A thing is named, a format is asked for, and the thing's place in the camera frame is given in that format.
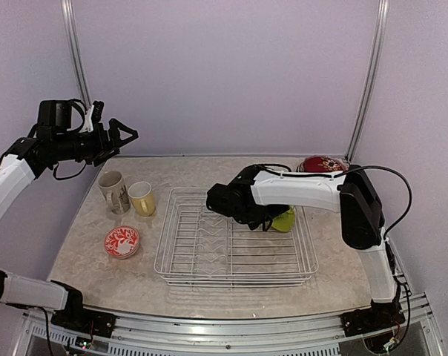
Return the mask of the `lime green bowl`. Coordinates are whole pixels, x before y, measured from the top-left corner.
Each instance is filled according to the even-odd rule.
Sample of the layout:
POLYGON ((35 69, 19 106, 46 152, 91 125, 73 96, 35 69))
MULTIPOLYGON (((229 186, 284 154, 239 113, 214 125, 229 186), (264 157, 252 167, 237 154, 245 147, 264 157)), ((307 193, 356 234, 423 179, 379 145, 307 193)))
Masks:
POLYGON ((287 211, 276 216, 272 220, 271 227, 276 231, 286 233, 292 230, 294 222, 295 222, 295 212, 294 208, 290 206, 287 211))

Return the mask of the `tall white patterned mug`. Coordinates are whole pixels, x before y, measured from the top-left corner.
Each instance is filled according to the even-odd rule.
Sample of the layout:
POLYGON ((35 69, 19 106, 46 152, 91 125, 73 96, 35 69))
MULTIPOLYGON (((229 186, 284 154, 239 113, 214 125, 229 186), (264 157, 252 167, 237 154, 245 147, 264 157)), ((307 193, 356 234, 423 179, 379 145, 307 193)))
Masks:
POLYGON ((109 171, 103 174, 99 178, 99 189, 112 213, 124 214, 131 208, 125 181, 120 172, 109 171))

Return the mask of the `pale yellow mug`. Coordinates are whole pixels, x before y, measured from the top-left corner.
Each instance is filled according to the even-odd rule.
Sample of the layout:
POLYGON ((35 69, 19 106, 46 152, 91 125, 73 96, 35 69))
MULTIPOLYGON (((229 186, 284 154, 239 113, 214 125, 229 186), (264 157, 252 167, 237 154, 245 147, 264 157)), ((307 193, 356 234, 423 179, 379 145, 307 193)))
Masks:
POLYGON ((129 187, 128 196, 138 215, 149 217, 155 212, 154 193, 149 182, 135 182, 129 187))

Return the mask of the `dark brown small dish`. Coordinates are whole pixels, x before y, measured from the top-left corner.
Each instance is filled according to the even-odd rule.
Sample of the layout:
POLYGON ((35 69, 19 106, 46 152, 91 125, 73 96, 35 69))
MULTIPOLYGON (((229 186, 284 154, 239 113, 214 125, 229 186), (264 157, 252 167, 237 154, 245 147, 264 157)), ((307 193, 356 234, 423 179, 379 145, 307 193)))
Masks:
POLYGON ((349 166, 346 163, 330 156, 309 156, 296 167, 296 172, 307 173, 325 173, 348 170, 349 166))

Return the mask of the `white red patterned bowl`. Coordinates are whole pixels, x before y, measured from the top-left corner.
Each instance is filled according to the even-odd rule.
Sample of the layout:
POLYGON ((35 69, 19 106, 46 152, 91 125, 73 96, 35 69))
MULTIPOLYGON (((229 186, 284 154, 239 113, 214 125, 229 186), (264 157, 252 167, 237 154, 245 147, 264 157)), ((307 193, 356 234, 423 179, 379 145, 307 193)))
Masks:
POLYGON ((109 231, 104 238, 105 252, 116 259, 133 256, 139 248, 139 232, 131 226, 121 225, 109 231))

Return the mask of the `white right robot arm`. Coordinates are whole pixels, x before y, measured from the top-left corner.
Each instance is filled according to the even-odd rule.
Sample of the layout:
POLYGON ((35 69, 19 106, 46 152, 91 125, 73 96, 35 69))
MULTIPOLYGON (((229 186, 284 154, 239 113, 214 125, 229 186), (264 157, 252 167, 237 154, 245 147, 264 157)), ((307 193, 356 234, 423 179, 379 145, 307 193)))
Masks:
POLYGON ((291 207, 310 207, 340 215, 341 236, 355 250, 369 281, 368 308, 341 316, 347 336, 408 326, 409 309, 400 299, 409 288, 396 276, 396 260, 380 197, 366 174, 370 167, 352 165, 346 171, 296 172, 277 163, 245 167, 230 183, 214 184, 207 192, 206 207, 230 217, 251 230, 268 230, 291 207))

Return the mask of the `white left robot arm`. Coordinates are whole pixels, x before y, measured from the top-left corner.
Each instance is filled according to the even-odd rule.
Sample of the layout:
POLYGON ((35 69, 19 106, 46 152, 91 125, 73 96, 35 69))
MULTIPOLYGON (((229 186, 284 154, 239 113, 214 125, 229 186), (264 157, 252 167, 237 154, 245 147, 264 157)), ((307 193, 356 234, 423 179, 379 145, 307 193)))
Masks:
MULTIPOLYGON (((36 123, 0 156, 0 222, 39 177, 57 174, 62 162, 97 167, 138 139, 137 130, 112 118, 102 123, 104 103, 86 106, 80 99, 46 99, 36 123)), ((0 305, 38 309, 47 324, 89 337, 111 337, 116 315, 89 309, 83 293, 57 280, 25 277, 0 269, 0 305)))

